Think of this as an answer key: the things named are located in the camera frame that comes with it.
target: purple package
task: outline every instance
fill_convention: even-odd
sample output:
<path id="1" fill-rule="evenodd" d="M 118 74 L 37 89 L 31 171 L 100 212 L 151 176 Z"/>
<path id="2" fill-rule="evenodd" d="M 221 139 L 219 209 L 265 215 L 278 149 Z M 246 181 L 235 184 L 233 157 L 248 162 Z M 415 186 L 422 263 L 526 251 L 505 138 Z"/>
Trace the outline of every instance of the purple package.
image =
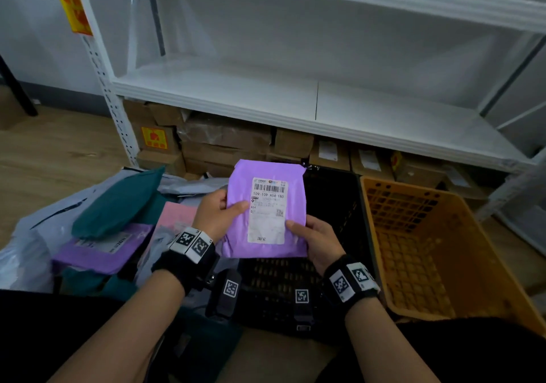
<path id="1" fill-rule="evenodd" d="M 152 228 L 143 223 L 129 223 L 120 232 L 99 241 L 72 238 L 52 259 L 62 265 L 112 275 L 129 260 Z"/>
<path id="2" fill-rule="evenodd" d="M 290 219 L 305 224 L 305 168 L 288 163 L 239 160 L 229 178 L 227 206 L 241 200 L 250 209 L 235 218 L 222 247 L 228 258 L 307 256 L 304 238 L 286 229 Z"/>

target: black basket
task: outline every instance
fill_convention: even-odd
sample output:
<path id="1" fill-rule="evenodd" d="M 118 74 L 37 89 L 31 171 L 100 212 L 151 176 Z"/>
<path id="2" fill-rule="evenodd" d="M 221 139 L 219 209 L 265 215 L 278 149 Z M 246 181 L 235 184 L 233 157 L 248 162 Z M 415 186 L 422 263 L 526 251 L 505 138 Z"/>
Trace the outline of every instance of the black basket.
<path id="1" fill-rule="evenodd" d="M 331 224 L 347 253 L 375 275 L 370 227 L 358 177 L 351 172 L 312 167 L 304 173 L 307 213 Z M 332 317 L 330 304 L 318 288 L 320 276 L 306 258 L 241 259 L 242 291 L 234 319 L 246 326 L 310 337 L 327 343 L 340 340 L 343 324 Z M 310 287 L 315 324 L 298 331 L 294 319 L 294 288 Z"/>

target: yellow sticker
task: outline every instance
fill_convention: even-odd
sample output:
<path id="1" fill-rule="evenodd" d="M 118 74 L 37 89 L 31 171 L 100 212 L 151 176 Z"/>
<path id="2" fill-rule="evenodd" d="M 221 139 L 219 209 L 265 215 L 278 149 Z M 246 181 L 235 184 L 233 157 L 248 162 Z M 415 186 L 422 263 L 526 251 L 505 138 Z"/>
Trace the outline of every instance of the yellow sticker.
<path id="1" fill-rule="evenodd" d="M 60 0 L 61 5 L 65 9 L 68 22 L 72 28 L 72 32 L 78 34 L 93 35 L 87 17 L 85 15 L 84 6 L 81 0 Z"/>
<path id="2" fill-rule="evenodd" d="M 144 142 L 147 146 L 165 150 L 169 148 L 164 130 L 151 129 L 150 127 L 141 127 L 140 130 L 142 130 Z"/>
<path id="3" fill-rule="evenodd" d="M 402 153 L 398 151 L 392 153 L 392 156 L 390 157 L 390 165 L 392 166 L 393 171 L 396 171 L 398 166 L 400 166 L 401 161 L 402 161 Z"/>

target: orange plastic basket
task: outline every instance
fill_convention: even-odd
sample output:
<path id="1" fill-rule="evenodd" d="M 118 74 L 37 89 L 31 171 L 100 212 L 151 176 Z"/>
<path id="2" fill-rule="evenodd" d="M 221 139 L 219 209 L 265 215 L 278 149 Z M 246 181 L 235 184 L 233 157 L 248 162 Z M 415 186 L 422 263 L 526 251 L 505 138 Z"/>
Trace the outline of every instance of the orange plastic basket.
<path id="1" fill-rule="evenodd" d="M 546 323 L 454 193 L 360 178 L 384 300 L 422 320 L 495 316 Z"/>

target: wristband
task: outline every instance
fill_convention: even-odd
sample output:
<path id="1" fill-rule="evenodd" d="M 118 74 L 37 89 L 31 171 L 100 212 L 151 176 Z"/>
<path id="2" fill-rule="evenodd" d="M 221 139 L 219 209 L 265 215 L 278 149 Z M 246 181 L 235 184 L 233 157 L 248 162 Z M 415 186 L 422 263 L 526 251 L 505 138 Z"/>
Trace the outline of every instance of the wristband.
<path id="1" fill-rule="evenodd" d="M 321 289 L 334 311 L 343 318 L 357 301 L 377 297 L 380 291 L 364 264 L 348 254 L 324 271 Z"/>
<path id="2" fill-rule="evenodd" d="M 206 276 L 216 259 L 212 239 L 203 231 L 186 228 L 167 245 L 152 266 L 152 272 L 165 269 L 174 275 L 186 294 L 198 287 L 198 276 Z"/>

